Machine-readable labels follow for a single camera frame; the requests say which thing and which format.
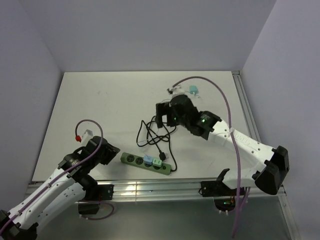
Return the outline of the teal charger cube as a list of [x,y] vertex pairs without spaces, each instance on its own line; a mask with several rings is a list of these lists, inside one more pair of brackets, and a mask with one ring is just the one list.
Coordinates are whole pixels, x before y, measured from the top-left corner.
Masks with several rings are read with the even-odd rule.
[[192,95],[197,95],[199,93],[199,90],[195,85],[190,85],[189,86],[189,93]]

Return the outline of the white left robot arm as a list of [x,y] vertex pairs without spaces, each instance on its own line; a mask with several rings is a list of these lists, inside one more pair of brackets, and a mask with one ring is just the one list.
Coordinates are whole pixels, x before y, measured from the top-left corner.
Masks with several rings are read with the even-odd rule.
[[98,200],[99,186],[90,171],[99,164],[109,164],[119,152],[103,137],[94,136],[85,146],[67,154],[29,197],[9,211],[1,210],[1,238],[35,240],[38,230],[70,205]]

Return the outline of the green two-port charger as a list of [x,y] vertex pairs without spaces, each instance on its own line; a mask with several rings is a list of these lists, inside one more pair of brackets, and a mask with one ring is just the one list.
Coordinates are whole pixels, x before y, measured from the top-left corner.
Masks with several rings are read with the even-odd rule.
[[154,158],[152,160],[152,165],[157,167],[157,168],[160,168],[163,164],[163,161],[161,159],[158,159],[158,158]]

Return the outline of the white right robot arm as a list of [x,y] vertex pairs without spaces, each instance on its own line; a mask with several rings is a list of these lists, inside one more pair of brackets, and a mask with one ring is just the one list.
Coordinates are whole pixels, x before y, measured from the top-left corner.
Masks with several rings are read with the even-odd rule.
[[278,193],[290,170],[289,153],[285,147],[265,145],[229,127],[214,113],[199,111],[185,94],[176,95],[169,102],[157,103],[155,109],[158,128],[164,126],[163,116],[166,116],[168,126],[182,126],[195,136],[235,151],[250,164],[249,168],[238,171],[224,169],[216,183],[220,194],[227,195],[239,186],[257,187],[269,195]]

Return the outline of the blue charger cube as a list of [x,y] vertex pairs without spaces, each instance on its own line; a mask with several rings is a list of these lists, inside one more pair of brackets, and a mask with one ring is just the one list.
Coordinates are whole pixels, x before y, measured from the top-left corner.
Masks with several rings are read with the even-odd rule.
[[152,165],[153,165],[153,159],[154,159],[154,158],[153,158],[152,156],[145,155],[145,156],[143,157],[144,165],[145,165],[146,167],[152,166]]

